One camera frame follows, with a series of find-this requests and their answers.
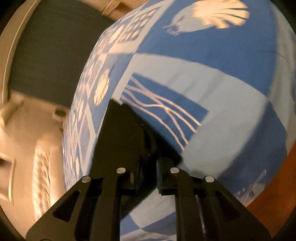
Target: light blue panel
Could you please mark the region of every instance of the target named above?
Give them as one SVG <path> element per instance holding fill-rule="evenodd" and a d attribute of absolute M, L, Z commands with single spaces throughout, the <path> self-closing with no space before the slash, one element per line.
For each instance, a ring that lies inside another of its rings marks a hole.
<path fill-rule="evenodd" d="M 217 180 L 233 194 L 239 191 L 240 195 L 250 191 L 249 187 L 256 182 L 268 185 L 287 157 L 286 135 L 272 105 L 267 104 L 253 135 Z"/>

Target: white line pattern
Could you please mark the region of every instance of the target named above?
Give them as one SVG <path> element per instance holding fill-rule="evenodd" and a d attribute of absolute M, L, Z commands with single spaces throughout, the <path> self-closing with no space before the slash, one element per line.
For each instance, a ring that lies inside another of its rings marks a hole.
<path fill-rule="evenodd" d="M 182 139 L 184 140 L 185 144 L 188 144 L 188 140 L 184 135 L 184 132 L 182 130 L 182 128 L 180 127 L 180 125 L 178 124 L 176 118 L 174 117 L 174 115 L 176 117 L 178 117 L 183 123 L 185 123 L 192 132 L 196 133 L 195 128 L 184 118 L 182 117 L 178 112 L 176 112 L 175 110 L 171 109 L 170 107 L 164 105 L 164 102 L 174 106 L 175 108 L 177 108 L 178 110 L 180 110 L 183 114 L 185 114 L 187 117 L 189 117 L 193 122 L 195 122 L 197 125 L 200 126 L 200 123 L 192 116 L 190 115 L 187 111 L 185 111 L 183 108 L 181 108 L 180 106 L 176 105 L 175 103 L 173 103 L 172 101 L 161 97 L 159 95 L 154 94 L 153 92 L 151 92 L 150 90 L 148 90 L 147 88 L 145 88 L 138 80 L 136 80 L 135 78 L 131 77 L 130 79 L 133 83 L 135 83 L 137 87 L 131 86 L 131 85 L 127 85 L 126 89 L 123 90 L 123 93 L 127 94 L 129 97 L 131 97 L 131 99 L 128 99 L 126 96 L 121 95 L 121 98 L 126 101 L 127 103 L 131 104 L 132 106 L 136 107 L 137 109 L 147 113 L 148 115 L 154 117 L 155 119 L 157 119 L 171 134 L 172 136 L 175 138 L 176 142 L 178 143 L 178 145 L 180 146 L 180 148 L 182 150 L 184 150 L 184 146 L 180 143 L 179 138 L 177 137 L 177 135 L 172 131 L 172 129 L 163 122 L 163 120 L 158 117 L 157 115 L 153 114 L 152 112 L 148 111 L 147 109 L 145 109 L 145 107 L 159 107 L 162 108 L 166 114 L 171 118 L 172 122 L 174 123 L 175 127 L 177 128 L 177 130 L 179 131 Z M 138 100 L 131 91 L 136 91 L 138 93 L 141 93 L 145 96 L 147 96 L 148 98 L 150 98 L 151 100 L 153 100 L 156 104 L 145 104 L 143 102 L 141 102 L 140 100 Z"/>

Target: bedsheet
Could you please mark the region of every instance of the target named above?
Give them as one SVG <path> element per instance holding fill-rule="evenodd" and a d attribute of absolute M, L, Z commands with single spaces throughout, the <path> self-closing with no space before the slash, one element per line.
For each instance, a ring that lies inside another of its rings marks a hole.
<path fill-rule="evenodd" d="M 128 103 L 244 205 L 268 185 L 295 132 L 295 34 L 268 0 L 150 0 L 100 36 L 63 138 L 67 189 L 87 175 L 109 100 Z M 176 240 L 174 197 L 155 190 L 121 240 Z"/>

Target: white feather print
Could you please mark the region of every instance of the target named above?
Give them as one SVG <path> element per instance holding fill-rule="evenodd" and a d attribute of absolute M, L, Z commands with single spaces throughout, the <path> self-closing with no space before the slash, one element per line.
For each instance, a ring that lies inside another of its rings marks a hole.
<path fill-rule="evenodd" d="M 241 26 L 250 16 L 248 11 L 242 10 L 245 8 L 248 7 L 239 0 L 202 0 L 193 3 L 192 17 L 217 28 L 228 28 L 227 22 Z"/>

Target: white wall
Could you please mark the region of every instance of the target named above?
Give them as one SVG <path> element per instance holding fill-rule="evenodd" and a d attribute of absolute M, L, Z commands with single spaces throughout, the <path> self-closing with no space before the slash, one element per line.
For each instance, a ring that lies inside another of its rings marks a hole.
<path fill-rule="evenodd" d="M 46 132 L 60 131 L 61 126 L 52 119 L 54 109 L 54 105 L 26 98 L 7 127 L 0 128 L 0 153 L 15 158 L 16 161 L 12 183 L 13 202 L 0 199 L 0 205 L 22 236 L 26 235 L 35 222 L 32 170 L 36 141 Z"/>

